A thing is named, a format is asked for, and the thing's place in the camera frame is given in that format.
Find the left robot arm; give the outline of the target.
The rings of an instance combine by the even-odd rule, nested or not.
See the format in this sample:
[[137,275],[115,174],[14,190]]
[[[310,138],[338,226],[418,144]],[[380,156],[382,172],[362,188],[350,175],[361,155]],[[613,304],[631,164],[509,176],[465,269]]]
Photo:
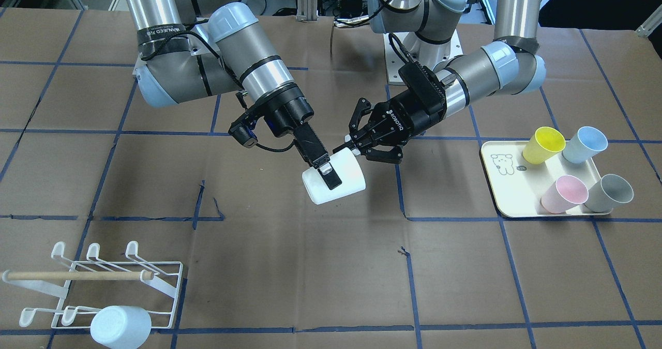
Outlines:
[[399,94],[371,105],[357,102],[344,143],[335,148],[367,160],[398,164],[404,145],[472,104],[492,95],[541,87],[538,55],[541,0],[498,0],[493,38],[470,46],[459,32],[468,0],[367,0],[369,25],[393,51]]

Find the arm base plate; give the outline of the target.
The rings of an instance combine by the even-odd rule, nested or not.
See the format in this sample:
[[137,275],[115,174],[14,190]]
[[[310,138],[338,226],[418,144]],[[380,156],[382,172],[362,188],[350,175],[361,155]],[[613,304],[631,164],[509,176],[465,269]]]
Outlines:
[[[395,33],[395,35],[404,43],[406,49],[411,52],[418,62],[434,72],[444,68],[450,59],[463,54],[457,31],[454,31],[449,42],[440,45],[423,42],[416,37],[415,33]],[[388,34],[384,34],[383,39],[388,84],[404,85],[399,75],[399,68],[403,66],[403,61],[391,48]]]

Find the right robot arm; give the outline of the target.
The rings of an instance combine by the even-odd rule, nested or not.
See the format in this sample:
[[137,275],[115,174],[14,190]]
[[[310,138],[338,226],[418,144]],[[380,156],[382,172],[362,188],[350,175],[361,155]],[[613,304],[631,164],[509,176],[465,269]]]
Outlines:
[[151,106],[238,92],[244,112],[229,134],[258,145],[263,119],[293,145],[328,189],[341,185],[328,152],[308,124],[314,111],[244,0],[126,0],[137,29],[134,76]]

